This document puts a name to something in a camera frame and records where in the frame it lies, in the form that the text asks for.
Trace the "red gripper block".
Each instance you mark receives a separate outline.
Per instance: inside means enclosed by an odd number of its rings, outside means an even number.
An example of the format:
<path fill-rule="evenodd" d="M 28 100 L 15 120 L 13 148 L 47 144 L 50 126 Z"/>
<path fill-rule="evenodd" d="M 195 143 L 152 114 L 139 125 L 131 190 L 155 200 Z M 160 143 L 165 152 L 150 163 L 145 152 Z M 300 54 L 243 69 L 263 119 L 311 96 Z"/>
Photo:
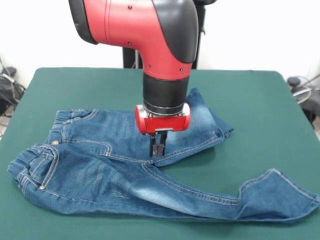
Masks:
<path fill-rule="evenodd" d="M 165 154 L 167 131 L 181 132 L 188 129 L 191 121 L 191 108 L 185 103 L 182 112 L 173 116 L 158 116 L 147 112 L 143 105 L 136 105 L 134 110 L 135 122 L 141 134 L 150 134 L 149 156 L 163 157 Z M 160 135 L 157 144 L 156 133 Z"/>

